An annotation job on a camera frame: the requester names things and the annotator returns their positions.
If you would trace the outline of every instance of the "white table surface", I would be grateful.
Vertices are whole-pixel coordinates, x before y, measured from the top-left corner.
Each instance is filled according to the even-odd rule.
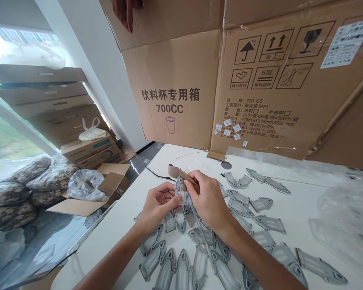
[[[255,160],[228,155],[226,156],[226,161],[232,164],[232,169],[225,170],[220,162],[206,158],[206,155],[207,153],[202,150],[166,144],[149,163],[148,167],[161,176],[168,176],[167,169],[169,163],[180,167],[186,172],[199,169],[206,175],[218,179],[225,189],[230,189],[230,186],[220,173],[231,171],[234,178],[239,179],[246,174],[245,168],[263,172],[263,174],[272,172],[275,168],[271,164],[261,164]],[[280,178],[288,179],[279,180],[279,182],[285,185],[292,195],[279,193],[269,185],[260,184],[255,180],[250,183],[248,188],[238,189],[238,191],[249,196],[251,200],[255,200],[258,197],[273,199],[272,209],[262,211],[261,214],[282,220],[287,234],[270,232],[277,244],[285,242],[293,252],[294,248],[298,247],[310,255],[321,257],[348,280],[347,285],[335,286],[325,283],[319,276],[304,269],[303,272],[310,290],[363,289],[363,278],[319,244],[313,238],[309,228],[308,219],[317,218],[317,198],[328,189],[326,186],[315,184],[325,184],[325,181],[320,180],[320,178],[301,177],[293,173],[294,171],[276,172],[276,177],[280,176]],[[72,289],[133,226],[133,218],[141,211],[148,190],[164,181],[166,180],[157,178],[148,170],[144,170],[59,272],[54,280],[52,289]],[[253,224],[255,232],[262,230],[252,219],[247,219],[247,221]],[[175,249],[177,257],[180,251],[185,248],[191,263],[194,260],[195,243],[188,237],[187,233],[194,227],[196,227],[194,217],[190,214],[187,219],[187,228],[184,235],[181,235],[178,230],[174,230],[168,234],[165,234],[163,231],[160,237],[161,240],[166,240],[167,249],[171,247]],[[139,264],[143,260],[144,258],[140,250],[138,250],[113,289],[152,289],[156,283],[160,265],[157,266],[151,276],[151,280],[147,283],[138,269]],[[242,283],[241,264],[234,256],[231,257],[229,268],[235,278]],[[171,289],[174,288],[175,276],[171,284]],[[213,273],[210,262],[207,264],[207,278],[203,289],[223,289],[219,278]]]

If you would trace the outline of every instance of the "person's left hand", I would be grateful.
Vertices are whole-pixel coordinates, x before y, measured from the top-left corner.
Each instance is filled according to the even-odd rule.
[[[148,235],[161,224],[170,210],[176,207],[178,207],[177,210],[181,210],[178,205],[182,202],[183,197],[181,195],[175,196],[174,187],[174,184],[165,182],[148,191],[144,208],[137,221],[137,223],[142,224]]]

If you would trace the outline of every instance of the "black cable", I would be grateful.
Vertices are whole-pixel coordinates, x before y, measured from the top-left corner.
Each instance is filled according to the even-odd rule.
[[[163,179],[167,179],[167,180],[170,180],[170,181],[173,181],[173,182],[176,182],[176,180],[173,180],[171,177],[165,177],[165,176],[160,176],[160,175],[157,175],[156,173],[154,173],[151,169],[149,169],[147,166],[145,166],[146,169],[148,169],[149,171],[151,171],[154,175],[156,175],[157,177],[159,178],[163,178]]]

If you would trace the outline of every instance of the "forearm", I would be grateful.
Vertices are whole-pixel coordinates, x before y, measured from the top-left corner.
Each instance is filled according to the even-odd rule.
[[[285,267],[262,248],[233,218],[218,235],[250,269],[265,290],[306,289]]]
[[[111,289],[147,236],[146,229],[136,223],[74,289]]]

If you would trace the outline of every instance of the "white pillar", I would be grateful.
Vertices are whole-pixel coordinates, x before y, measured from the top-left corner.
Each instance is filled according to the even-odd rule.
[[[76,66],[113,131],[132,150],[145,140],[122,55],[98,0],[35,0]]]

